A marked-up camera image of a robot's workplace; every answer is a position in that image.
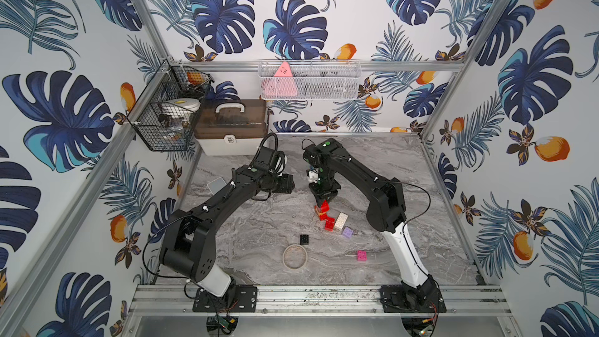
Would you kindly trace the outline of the small red lego brick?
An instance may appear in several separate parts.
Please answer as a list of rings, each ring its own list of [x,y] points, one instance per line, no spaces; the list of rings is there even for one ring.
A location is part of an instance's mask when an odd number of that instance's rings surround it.
[[[323,201],[322,204],[318,207],[318,213],[320,215],[326,214],[329,211],[329,209],[329,203],[327,201]]]

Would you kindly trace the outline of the white 2x4 lego brick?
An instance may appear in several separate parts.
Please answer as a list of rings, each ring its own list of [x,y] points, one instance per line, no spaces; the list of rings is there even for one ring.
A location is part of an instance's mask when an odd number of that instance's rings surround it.
[[[335,220],[335,224],[334,224],[334,230],[335,231],[342,231],[346,225],[346,221],[347,221],[348,215],[345,213],[340,213],[337,217],[337,219]]]

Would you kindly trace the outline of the red 2x2 lego brick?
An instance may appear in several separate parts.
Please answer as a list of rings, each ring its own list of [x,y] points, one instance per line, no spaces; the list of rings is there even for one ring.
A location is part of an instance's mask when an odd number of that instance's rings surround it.
[[[333,232],[335,230],[335,219],[327,217],[325,220],[324,229],[329,232]]]

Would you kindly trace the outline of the lilac 2x2 lego brick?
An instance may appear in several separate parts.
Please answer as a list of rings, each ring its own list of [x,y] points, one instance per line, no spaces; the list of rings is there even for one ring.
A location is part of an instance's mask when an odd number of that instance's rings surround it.
[[[343,229],[342,235],[348,239],[350,239],[353,236],[353,230],[349,227],[345,227]]]

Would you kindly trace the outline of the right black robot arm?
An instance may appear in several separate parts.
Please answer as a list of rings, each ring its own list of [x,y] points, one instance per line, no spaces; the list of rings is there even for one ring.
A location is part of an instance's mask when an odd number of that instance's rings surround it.
[[[308,145],[303,159],[310,165],[309,189],[317,210],[322,212],[337,197],[341,185],[335,177],[344,177],[368,200],[368,223],[387,241],[399,267],[404,292],[420,302],[434,300],[439,294],[438,285],[411,240],[402,182],[372,171],[333,138]]]

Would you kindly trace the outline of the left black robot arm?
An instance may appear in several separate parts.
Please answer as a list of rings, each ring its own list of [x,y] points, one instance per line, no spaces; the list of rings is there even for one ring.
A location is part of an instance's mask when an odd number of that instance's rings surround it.
[[[259,148],[248,165],[232,170],[230,181],[204,203],[177,210],[165,226],[159,261],[216,297],[232,288],[232,277],[216,264],[216,236],[226,220],[259,193],[292,193],[293,176],[284,173],[285,153]]]

